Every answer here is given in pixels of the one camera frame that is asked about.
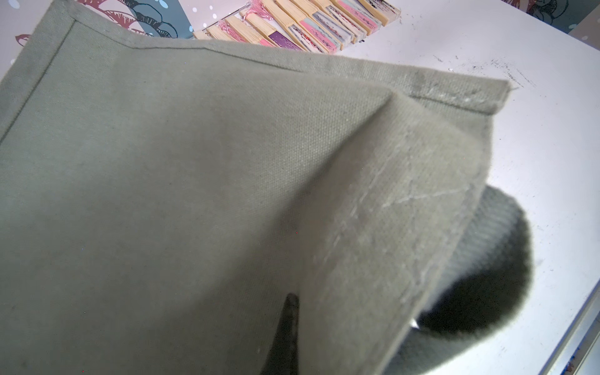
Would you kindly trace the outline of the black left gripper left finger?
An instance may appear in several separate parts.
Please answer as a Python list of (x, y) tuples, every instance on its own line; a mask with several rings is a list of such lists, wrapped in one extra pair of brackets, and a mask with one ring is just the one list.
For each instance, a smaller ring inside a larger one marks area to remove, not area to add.
[(289, 293), (261, 375), (298, 375), (299, 298)]

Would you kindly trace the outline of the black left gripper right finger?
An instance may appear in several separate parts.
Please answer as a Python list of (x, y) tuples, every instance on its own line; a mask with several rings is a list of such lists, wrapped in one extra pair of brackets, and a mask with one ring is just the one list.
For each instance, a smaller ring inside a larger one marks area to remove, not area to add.
[(467, 229), (387, 374), (425, 374), (503, 328), (533, 278), (531, 231), (515, 198), (486, 186)]

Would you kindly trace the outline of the green canvas tote bag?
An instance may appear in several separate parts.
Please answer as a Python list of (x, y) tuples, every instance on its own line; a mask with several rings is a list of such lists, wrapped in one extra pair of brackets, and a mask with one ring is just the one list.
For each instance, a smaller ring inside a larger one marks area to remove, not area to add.
[(1, 83), (1, 372), (381, 374), (486, 185), (506, 81), (145, 37), (54, 1)]

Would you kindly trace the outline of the grey pink folding fan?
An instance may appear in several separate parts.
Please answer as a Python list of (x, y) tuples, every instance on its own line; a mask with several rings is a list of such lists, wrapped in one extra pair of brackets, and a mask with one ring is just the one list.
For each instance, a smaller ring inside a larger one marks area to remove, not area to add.
[(315, 23), (320, 25), (328, 34), (336, 40), (343, 50), (348, 44), (353, 42), (354, 34), (342, 26), (337, 20), (322, 11), (320, 8), (307, 0), (292, 0), (304, 13), (311, 16)]

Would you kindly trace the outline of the pink tassel folding fan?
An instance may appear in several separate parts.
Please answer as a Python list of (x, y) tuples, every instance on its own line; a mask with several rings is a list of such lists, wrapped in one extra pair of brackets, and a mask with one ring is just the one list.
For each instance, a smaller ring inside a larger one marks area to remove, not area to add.
[(354, 20), (368, 35), (379, 31), (381, 22), (370, 15), (369, 12), (358, 2), (350, 0), (331, 0), (334, 6)]

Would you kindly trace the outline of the red blossom white folding fan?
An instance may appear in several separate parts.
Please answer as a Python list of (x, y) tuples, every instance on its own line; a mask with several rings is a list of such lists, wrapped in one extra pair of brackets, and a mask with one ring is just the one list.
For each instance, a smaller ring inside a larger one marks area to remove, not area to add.
[(307, 33), (303, 27), (299, 26), (274, 1), (262, 0), (260, 3), (299, 47), (311, 53), (324, 54), (328, 51), (320, 44), (320, 42), (316, 41), (311, 34)]

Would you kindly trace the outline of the pink striped folding fan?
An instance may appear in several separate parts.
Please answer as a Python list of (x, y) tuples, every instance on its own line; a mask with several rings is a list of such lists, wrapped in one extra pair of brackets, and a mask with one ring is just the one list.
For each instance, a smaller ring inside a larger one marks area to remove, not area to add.
[(337, 53), (340, 50), (340, 42), (332, 37), (312, 17), (302, 9), (288, 0), (275, 0), (275, 3), (286, 12), (299, 26), (311, 35), (328, 54)]

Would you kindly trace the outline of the pink wooden folding fan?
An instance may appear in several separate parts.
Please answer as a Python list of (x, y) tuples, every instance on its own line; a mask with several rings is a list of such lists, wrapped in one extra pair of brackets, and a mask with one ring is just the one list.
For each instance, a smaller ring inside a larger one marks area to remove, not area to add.
[(212, 37), (206, 34), (204, 31), (194, 31), (193, 35), (198, 40), (211, 40)]

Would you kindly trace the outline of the black grey wooden folding fan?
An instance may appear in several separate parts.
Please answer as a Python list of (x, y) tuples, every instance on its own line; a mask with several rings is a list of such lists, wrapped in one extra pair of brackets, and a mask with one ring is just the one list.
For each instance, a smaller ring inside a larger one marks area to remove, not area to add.
[(206, 32), (214, 39), (227, 42), (236, 42), (236, 39), (232, 37), (229, 32), (224, 31), (218, 25), (212, 25), (211, 27), (206, 28)]

